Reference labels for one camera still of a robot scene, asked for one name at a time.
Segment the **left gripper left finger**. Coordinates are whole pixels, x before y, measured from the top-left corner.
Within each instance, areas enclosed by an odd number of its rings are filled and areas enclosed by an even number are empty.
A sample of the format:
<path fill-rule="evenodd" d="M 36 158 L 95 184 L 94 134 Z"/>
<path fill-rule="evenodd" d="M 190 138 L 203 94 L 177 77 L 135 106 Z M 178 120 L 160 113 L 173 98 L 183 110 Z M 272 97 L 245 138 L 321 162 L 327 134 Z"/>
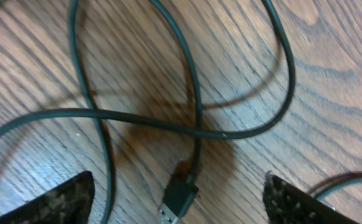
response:
<path fill-rule="evenodd" d="M 94 197 L 93 174 L 83 171 L 1 215 L 0 224 L 87 224 Z"/>

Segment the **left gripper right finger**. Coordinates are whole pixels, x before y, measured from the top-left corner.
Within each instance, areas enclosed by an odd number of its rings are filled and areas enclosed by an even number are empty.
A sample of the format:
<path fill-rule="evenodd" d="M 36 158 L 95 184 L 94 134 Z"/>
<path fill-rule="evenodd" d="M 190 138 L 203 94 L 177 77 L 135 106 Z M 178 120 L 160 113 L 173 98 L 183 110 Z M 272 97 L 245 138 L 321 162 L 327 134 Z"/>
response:
<path fill-rule="evenodd" d="M 265 176 L 262 201 L 269 223 L 356 224 L 270 172 Z"/>

